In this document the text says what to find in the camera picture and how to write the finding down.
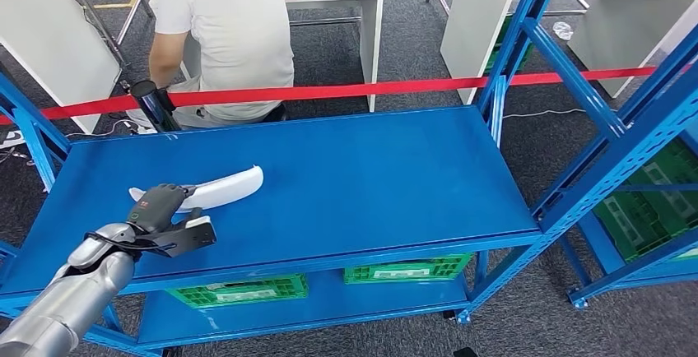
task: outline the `man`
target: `man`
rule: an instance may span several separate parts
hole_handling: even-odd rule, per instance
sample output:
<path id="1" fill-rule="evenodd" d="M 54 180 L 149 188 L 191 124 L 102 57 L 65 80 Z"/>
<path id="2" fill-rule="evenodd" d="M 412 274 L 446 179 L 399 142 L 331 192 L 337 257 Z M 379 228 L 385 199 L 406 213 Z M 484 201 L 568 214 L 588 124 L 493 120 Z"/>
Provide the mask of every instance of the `man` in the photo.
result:
<path id="1" fill-rule="evenodd" d="M 155 0 L 153 9 L 157 20 L 149 67 L 158 87 L 167 87 L 177 75 L 189 32 L 201 45 L 201 75 L 170 92 L 293 86 L 284 0 Z M 280 103 L 190 106 L 177 108 L 174 118 L 185 128 L 256 123 Z M 144 117 L 140 111 L 129 116 Z"/>

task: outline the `clear plastic bag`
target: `clear plastic bag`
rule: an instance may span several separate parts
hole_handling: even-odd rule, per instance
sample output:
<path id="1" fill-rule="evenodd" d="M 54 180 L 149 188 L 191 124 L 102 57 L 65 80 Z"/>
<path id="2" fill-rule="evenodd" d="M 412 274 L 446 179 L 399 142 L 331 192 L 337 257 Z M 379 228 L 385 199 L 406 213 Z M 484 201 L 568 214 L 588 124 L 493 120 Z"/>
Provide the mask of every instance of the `clear plastic bag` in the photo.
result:
<path id="1" fill-rule="evenodd" d="M 570 40 L 572 39 L 572 35 L 574 34 L 574 31 L 572 30 L 570 24 L 567 24 L 563 21 L 558 21 L 555 24 L 553 24 L 552 31 L 555 32 L 555 35 L 557 35 L 557 37 L 562 40 Z"/>

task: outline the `robotic arm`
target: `robotic arm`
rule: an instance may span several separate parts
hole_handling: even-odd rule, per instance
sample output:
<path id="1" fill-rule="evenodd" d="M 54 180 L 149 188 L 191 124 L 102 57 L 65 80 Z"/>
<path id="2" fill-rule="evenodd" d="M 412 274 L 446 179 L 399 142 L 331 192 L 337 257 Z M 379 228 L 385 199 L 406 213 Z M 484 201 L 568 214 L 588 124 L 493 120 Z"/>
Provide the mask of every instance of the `robotic arm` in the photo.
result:
<path id="1" fill-rule="evenodd" d="M 143 252 L 175 257 L 215 243 L 211 221 L 200 209 L 172 224 L 172 215 L 195 189 L 151 188 L 126 222 L 87 233 L 44 291 L 0 334 L 0 356 L 66 356 L 131 281 Z"/>

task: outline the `gray carpet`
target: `gray carpet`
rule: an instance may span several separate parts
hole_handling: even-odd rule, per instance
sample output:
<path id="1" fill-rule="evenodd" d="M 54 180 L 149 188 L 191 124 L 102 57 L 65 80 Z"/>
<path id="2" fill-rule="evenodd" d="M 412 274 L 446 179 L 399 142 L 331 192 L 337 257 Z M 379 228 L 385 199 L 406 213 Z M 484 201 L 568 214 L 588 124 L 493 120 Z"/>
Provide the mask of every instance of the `gray carpet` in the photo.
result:
<path id="1" fill-rule="evenodd" d="M 127 2 L 128 0 L 99 0 Z M 551 8 L 578 8 L 574 0 L 553 0 Z M 349 16 L 353 10 L 293 12 L 293 19 L 316 16 Z M 113 32 L 125 19 L 125 9 L 102 9 L 100 14 Z M 445 14 L 436 0 L 385 0 L 379 80 L 447 77 L 439 54 Z M 555 21 L 574 17 L 547 18 Z M 147 50 L 152 22 L 139 12 L 124 41 L 131 62 L 124 78 L 147 76 Z M 361 81 L 356 27 L 351 25 L 294 27 L 291 31 L 298 86 L 343 84 Z M 21 89 L 40 107 L 52 105 L 47 95 L 0 50 L 0 61 Z M 549 71 L 537 52 L 525 72 Z M 623 99 L 612 102 L 618 106 Z M 379 111 L 458 104 L 454 91 L 419 95 L 389 95 L 376 101 Z M 505 111 L 532 113 L 545 109 L 577 107 L 562 85 L 510 89 Z M 308 118 L 367 111 L 362 98 L 314 100 L 288 104 L 292 118 Z M 103 116 L 99 132 L 114 120 Z M 58 123 L 75 132 L 70 121 Z M 522 194 L 532 203 L 595 133 L 584 114 L 509 118 L 504 125 L 502 151 Z M 11 158 L 0 165 L 0 238 L 20 246 L 45 194 L 35 169 Z M 584 262 L 598 274 L 593 259 L 573 231 L 573 243 Z M 492 252 L 496 262 L 505 252 Z M 468 268 L 472 274 L 472 265 Z M 459 326 L 440 314 L 368 322 L 321 330 L 261 336 L 184 348 L 185 356 L 411 356 L 447 357 L 454 350 L 472 347 L 481 357 L 495 356 L 694 356 L 698 350 L 694 320 L 698 315 L 696 283 L 617 291 L 592 301 L 584 312 L 575 311 L 565 289 L 575 284 L 569 263 L 554 245 L 473 316 L 472 324 Z M 137 331 L 141 296 L 119 298 L 117 306 L 124 326 Z M 82 344 L 74 356 L 121 355 L 100 346 Z"/>

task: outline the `white desk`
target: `white desk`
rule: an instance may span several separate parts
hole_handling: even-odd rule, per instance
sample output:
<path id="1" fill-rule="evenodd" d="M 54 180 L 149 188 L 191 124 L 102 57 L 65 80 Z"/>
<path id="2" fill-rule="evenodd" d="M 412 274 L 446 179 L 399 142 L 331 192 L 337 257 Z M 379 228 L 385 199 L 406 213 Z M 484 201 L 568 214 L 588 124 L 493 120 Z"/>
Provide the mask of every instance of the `white desk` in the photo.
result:
<path id="1" fill-rule="evenodd" d="M 378 56 L 380 25 L 383 19 L 383 0 L 287 0 L 288 9 L 317 9 L 328 7 L 360 7 L 361 39 L 359 55 L 364 82 L 375 83 L 378 79 Z M 187 76 L 199 74 L 201 51 L 196 40 L 190 35 L 184 46 L 182 72 Z M 369 96 L 369 111 L 375 110 L 375 95 Z"/>
<path id="2" fill-rule="evenodd" d="M 0 44 L 57 104 L 109 98 L 121 69 L 75 0 L 0 0 Z M 73 118 L 92 132 L 99 115 Z"/>
<path id="3" fill-rule="evenodd" d="M 591 0 L 570 48 L 589 69 L 644 66 L 695 24 L 695 0 Z M 453 0 L 441 55 L 452 77 L 482 76 L 512 0 Z M 602 81 L 613 97 L 630 79 Z M 472 102 L 474 89 L 458 92 Z"/>

